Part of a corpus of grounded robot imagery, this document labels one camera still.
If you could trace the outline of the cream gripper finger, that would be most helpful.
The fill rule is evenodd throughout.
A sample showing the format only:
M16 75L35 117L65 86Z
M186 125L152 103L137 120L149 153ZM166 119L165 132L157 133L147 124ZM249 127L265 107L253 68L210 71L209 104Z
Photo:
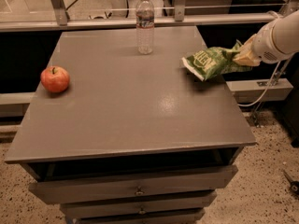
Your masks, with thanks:
M240 48L240 51L243 53L247 53L251 51L251 46L254 41L256 35L252 35Z
M233 61L243 66L258 66L261 62L251 49L242 50L234 56Z

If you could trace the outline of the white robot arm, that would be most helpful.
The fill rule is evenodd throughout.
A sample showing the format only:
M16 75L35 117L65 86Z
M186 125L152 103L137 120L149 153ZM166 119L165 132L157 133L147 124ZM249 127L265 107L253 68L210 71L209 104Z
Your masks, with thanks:
M299 11L276 18L252 35L239 49L233 61L243 66L277 63L299 51Z

